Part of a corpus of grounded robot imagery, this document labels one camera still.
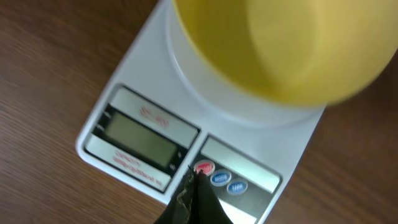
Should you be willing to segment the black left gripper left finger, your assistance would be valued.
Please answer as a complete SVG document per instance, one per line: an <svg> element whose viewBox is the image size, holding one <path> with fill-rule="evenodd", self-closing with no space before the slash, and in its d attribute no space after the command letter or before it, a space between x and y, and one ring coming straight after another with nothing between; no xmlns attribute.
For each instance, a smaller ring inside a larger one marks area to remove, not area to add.
<svg viewBox="0 0 398 224"><path fill-rule="evenodd" d="M154 224L190 223L192 201L195 194L196 172L189 167L172 198Z"/></svg>

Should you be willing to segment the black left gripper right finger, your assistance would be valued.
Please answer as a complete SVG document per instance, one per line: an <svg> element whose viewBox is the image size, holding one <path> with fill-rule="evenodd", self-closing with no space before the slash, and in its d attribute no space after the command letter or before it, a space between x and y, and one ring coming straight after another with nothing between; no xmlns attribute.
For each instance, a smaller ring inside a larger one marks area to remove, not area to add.
<svg viewBox="0 0 398 224"><path fill-rule="evenodd" d="M233 224L224 212L205 174L194 176L194 224Z"/></svg>

